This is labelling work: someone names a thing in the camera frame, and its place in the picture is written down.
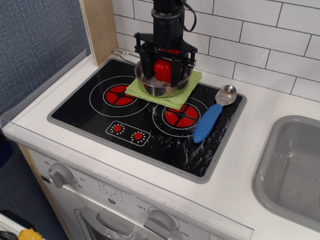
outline black stovetop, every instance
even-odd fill
[[[69,96],[49,120],[99,143],[177,174],[205,176],[243,97],[224,106],[209,137],[194,143],[192,132],[201,115],[215,104],[218,89],[198,84],[180,110],[124,93],[135,79],[135,66],[109,60]]]

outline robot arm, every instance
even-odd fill
[[[153,17],[153,34],[136,33],[135,51],[140,54],[143,74],[147,79],[155,75],[154,65],[161,59],[170,62],[171,86],[177,86],[183,79],[186,68],[195,66],[197,48],[183,40],[185,6],[196,14],[186,0],[155,0],[151,15]]]

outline green cloth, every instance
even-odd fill
[[[166,98],[160,98],[160,97],[150,95],[146,91],[144,84],[136,78],[126,88],[125,94],[131,95],[149,102],[160,104],[171,109],[180,110],[183,104],[187,101],[193,89],[199,83],[201,77],[202,77],[201,72],[193,71],[186,86],[182,90],[179,90],[181,91],[181,93],[179,93],[178,95],[166,97]]]

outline sink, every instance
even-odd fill
[[[320,121],[293,115],[275,122],[252,185],[267,210],[320,232]]]

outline subway tile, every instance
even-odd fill
[[[279,28],[320,35],[320,9],[283,4]]]
[[[118,40],[118,46],[120,49],[134,52],[136,39],[133,36],[124,35],[121,33],[116,34]]]
[[[303,56],[309,39],[306,33],[244,22],[240,42]]]
[[[320,102],[320,82],[297,78],[292,95]]]
[[[152,23],[139,21],[123,16],[114,16],[115,29],[117,33],[134,36],[139,33],[153,33],[154,27]]]
[[[239,41],[242,21],[204,13],[196,14],[197,24],[194,33],[209,35],[217,38]],[[194,16],[190,11],[185,12],[184,25],[190,29]]]
[[[132,0],[112,0],[112,6],[114,14],[134,18],[134,5]]]
[[[313,35],[311,37],[305,56],[320,60],[320,36]]]
[[[186,2],[194,11],[212,14],[214,0],[188,0]]]
[[[269,49],[212,37],[209,55],[237,63],[264,68]]]
[[[320,9],[320,1],[319,0],[275,0],[275,1],[280,2],[280,3],[295,4],[295,5]]]
[[[196,47],[198,49],[198,53],[208,54],[210,43],[209,36],[185,31],[183,33],[183,40],[188,44]]]
[[[154,18],[151,15],[151,10],[154,5],[150,2],[145,1],[133,1],[134,5],[134,18],[142,21],[146,21],[149,23],[154,22]]]
[[[266,69],[320,82],[320,60],[272,50]]]
[[[233,79],[290,94],[296,77],[236,63]]]
[[[213,56],[196,54],[196,70],[219,75],[231,79],[234,73],[235,63]]]
[[[276,26],[281,5],[280,2],[265,0],[215,0],[213,14]]]

